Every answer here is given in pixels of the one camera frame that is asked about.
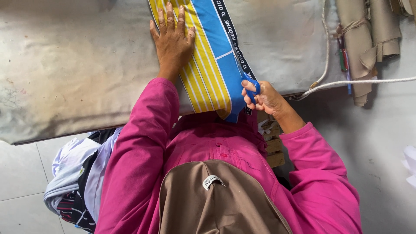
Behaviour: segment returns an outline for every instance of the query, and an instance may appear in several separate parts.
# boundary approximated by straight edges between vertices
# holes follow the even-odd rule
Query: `paper roll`
[[[389,0],[370,0],[371,34],[377,47],[377,62],[400,54],[399,20]]]
[[[345,48],[348,53],[349,68],[352,80],[369,80],[372,78],[371,70],[376,63],[376,47],[373,47],[371,34],[366,23],[366,8],[364,0],[336,0],[337,12],[342,27],[357,24],[357,27],[348,29],[345,33]],[[371,84],[353,85],[354,104],[364,106],[367,94],[371,92]]]

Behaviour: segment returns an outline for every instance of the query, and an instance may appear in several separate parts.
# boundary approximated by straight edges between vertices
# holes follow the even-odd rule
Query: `blue scissors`
[[[253,91],[247,90],[247,89],[245,90],[247,92],[248,97],[251,99],[251,102],[254,103],[254,105],[256,105],[256,100],[254,99],[254,96],[260,94],[260,84],[259,84],[259,82],[257,80],[251,79],[248,76],[248,74],[244,72],[244,70],[241,67],[240,60],[237,57],[237,50],[235,49],[235,46],[233,44],[233,41],[231,40],[230,34],[228,34],[228,36],[229,36],[230,41],[231,41],[231,47],[233,48],[235,62],[237,63],[237,67],[238,67],[238,70],[240,71],[241,78],[243,80],[248,80],[249,82],[253,83],[254,86],[256,87],[256,92],[253,92]]]

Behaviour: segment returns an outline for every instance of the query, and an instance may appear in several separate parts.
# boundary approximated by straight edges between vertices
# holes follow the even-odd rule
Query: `yellow and white striped fabric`
[[[158,8],[164,9],[168,0],[149,0],[155,22],[158,24]],[[191,100],[195,113],[217,111],[225,119],[232,109],[231,97],[223,75],[214,56],[206,32],[190,0],[171,0],[177,22],[179,6],[185,7],[185,35],[194,26],[196,28],[195,50],[189,63],[180,71],[180,77]]]

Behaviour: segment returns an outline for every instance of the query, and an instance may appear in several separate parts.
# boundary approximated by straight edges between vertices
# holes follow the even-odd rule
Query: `white floor tile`
[[[84,139],[88,137],[87,133],[78,134],[74,136],[60,137],[50,140],[37,142],[37,148],[39,150],[40,158],[42,159],[43,167],[45,169],[46,177],[48,182],[53,179],[52,175],[52,162],[56,156],[58,150],[74,138]]]
[[[88,232],[84,231],[81,228],[76,228],[73,224],[66,222],[65,220],[60,220],[62,228],[64,229],[65,234],[87,234]]]
[[[1,234],[64,234],[59,217],[46,208],[43,194],[0,202]]]
[[[36,144],[0,142],[0,178],[0,201],[45,192],[47,180]]]

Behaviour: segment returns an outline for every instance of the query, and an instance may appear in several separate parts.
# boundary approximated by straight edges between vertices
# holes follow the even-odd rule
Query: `woman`
[[[158,11],[150,31],[160,62],[122,130],[107,166],[97,234],[109,233],[362,233],[359,196],[337,153],[268,83],[247,106],[279,122],[295,165],[288,191],[265,160],[256,112],[238,124],[215,112],[184,116],[177,125],[174,83],[190,59],[195,28],[184,35],[184,8],[175,27]],[[252,84],[242,82],[255,91]]]

